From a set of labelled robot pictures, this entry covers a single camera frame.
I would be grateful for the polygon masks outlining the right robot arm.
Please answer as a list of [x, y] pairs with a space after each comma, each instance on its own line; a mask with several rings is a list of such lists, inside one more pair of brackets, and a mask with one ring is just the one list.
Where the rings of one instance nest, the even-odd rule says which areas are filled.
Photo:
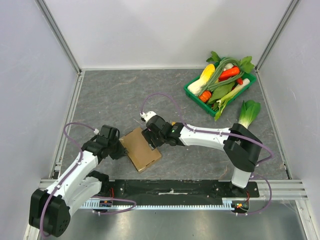
[[234, 166], [229, 191], [235, 197], [247, 191], [251, 174], [255, 171], [262, 142], [239, 123], [227, 128], [196, 127], [182, 122], [171, 124], [153, 111], [140, 114], [146, 129], [142, 135], [156, 149], [164, 144], [174, 146], [200, 146], [226, 153]]

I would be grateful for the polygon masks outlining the brown cardboard express box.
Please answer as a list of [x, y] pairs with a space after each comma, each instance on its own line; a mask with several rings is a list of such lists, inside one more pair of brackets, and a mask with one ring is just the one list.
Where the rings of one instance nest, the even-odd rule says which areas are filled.
[[135, 169], [141, 173], [162, 158], [161, 153], [152, 149], [142, 134], [142, 128], [137, 127], [120, 138], [120, 142], [127, 150], [127, 155]]

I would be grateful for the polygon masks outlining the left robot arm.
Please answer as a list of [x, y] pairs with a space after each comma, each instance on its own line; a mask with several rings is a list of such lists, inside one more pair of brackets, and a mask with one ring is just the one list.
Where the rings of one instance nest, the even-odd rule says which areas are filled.
[[116, 127], [103, 125], [94, 136], [79, 146], [73, 163], [46, 189], [36, 189], [30, 198], [28, 223], [39, 229], [43, 238], [60, 237], [74, 213], [91, 197], [114, 196], [109, 176], [95, 167], [105, 158], [118, 160], [127, 154]]

